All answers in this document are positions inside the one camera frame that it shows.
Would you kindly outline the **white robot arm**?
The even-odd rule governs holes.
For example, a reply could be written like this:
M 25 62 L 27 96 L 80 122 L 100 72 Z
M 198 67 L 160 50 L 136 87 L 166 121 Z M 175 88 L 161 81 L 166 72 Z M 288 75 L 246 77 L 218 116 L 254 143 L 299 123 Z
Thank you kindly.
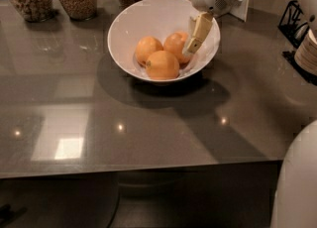
M 211 21 L 246 7 L 249 0 L 188 0 L 200 12 L 190 18 L 189 37 L 182 53 L 198 51 L 211 29 Z M 294 0 L 308 24 L 289 63 L 305 79 L 316 76 L 317 0 Z M 311 122 L 294 138 L 283 159 L 269 228 L 317 228 L 317 123 Z

